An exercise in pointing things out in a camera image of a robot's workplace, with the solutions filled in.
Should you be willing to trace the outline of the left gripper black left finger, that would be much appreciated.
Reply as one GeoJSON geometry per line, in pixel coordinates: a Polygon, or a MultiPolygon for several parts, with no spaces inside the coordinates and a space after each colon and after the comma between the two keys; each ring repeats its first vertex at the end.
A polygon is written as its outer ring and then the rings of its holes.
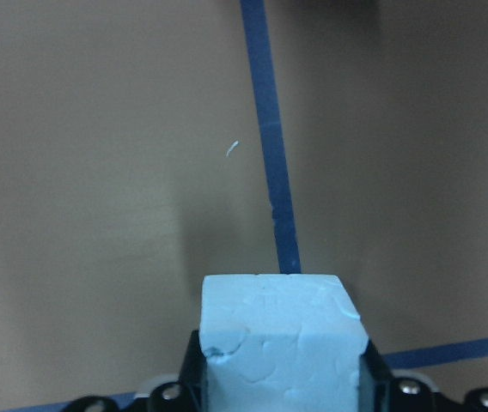
{"type": "Polygon", "coordinates": [[[206,361],[202,354],[198,330],[189,338],[176,380],[158,385],[149,395],[147,410],[154,412],[204,411],[206,361]]]}

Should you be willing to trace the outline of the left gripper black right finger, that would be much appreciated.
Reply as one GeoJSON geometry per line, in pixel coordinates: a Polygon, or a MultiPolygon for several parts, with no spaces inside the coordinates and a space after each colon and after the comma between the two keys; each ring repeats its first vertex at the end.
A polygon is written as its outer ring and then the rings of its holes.
{"type": "Polygon", "coordinates": [[[429,386],[412,376],[395,376],[376,346],[368,341],[359,361],[358,410],[429,412],[435,410],[429,386]]]}

